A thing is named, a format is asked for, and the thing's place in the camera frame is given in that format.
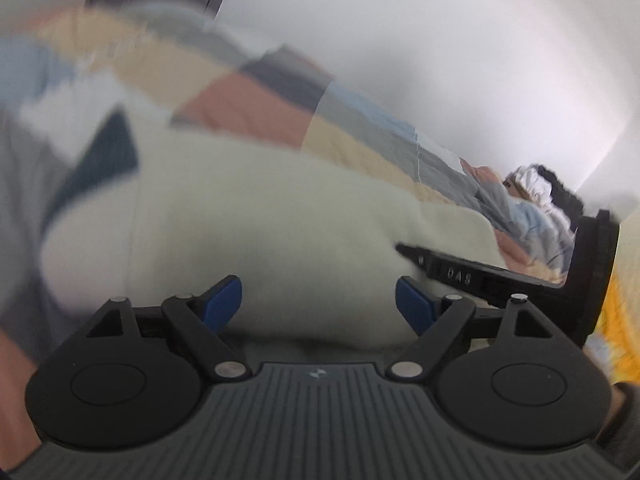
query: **person's hand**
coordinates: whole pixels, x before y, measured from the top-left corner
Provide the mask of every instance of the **person's hand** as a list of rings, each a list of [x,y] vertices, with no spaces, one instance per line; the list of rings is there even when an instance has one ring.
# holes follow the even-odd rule
[[[24,405],[35,365],[0,330],[0,468],[16,467],[40,445]]]
[[[582,348],[582,352],[591,360],[593,364],[595,364],[598,367],[600,371],[602,371],[595,355],[587,347]],[[615,384],[612,384],[611,385],[611,404],[609,407],[609,413],[607,413],[607,418],[605,418],[604,425],[600,430],[600,433],[598,434],[598,436],[600,436],[602,432],[607,429],[608,425],[611,423],[611,421],[615,418],[615,416],[618,414],[618,412],[624,405],[625,400],[626,400],[626,394]]]

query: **small logo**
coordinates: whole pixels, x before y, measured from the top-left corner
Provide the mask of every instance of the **small logo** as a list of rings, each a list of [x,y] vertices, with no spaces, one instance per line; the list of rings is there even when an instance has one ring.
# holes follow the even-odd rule
[[[309,372],[309,375],[312,376],[314,379],[320,379],[321,377],[324,377],[326,375],[326,370],[322,370],[322,368],[318,368],[313,372]]]
[[[465,280],[465,285],[469,285],[471,283],[471,273],[467,272],[464,276],[460,270],[456,270],[453,267],[449,267],[447,271],[447,278],[453,280],[455,282],[462,283],[462,280]]]

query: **colorful blanket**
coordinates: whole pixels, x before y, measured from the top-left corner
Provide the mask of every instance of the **colorful blanket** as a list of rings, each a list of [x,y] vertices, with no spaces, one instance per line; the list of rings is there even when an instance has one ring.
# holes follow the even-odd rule
[[[215,27],[182,15],[76,8],[2,38],[0,59],[0,107],[10,125],[7,142],[17,150],[11,161],[27,173],[20,192],[33,205],[19,212],[28,217],[29,256],[8,263],[13,281],[2,288],[8,298],[32,290],[24,284],[37,272],[18,272],[15,262],[33,267],[44,205],[121,104],[162,123],[196,122],[212,134],[220,128],[307,153],[422,202],[472,209],[491,222],[512,270],[558,282],[568,265],[558,258],[558,234],[530,205],[514,204],[491,169],[473,168],[291,48],[252,59]],[[68,332],[60,325],[60,333]],[[56,336],[43,336],[31,354],[42,354],[48,338]]]
[[[493,225],[510,269],[551,281],[566,271],[554,229],[514,206],[492,170],[471,167],[290,48],[248,59],[215,30],[135,9],[68,10],[31,37],[75,72],[62,84],[50,79],[40,101],[23,106],[20,115],[35,130],[47,130],[54,146],[61,136],[71,137],[71,125],[75,139],[59,148],[71,164],[90,142],[97,118],[118,99],[134,100],[157,117],[284,145],[384,180],[421,201],[473,209]],[[92,108],[94,116],[78,123]],[[53,134],[51,117],[65,109]]]

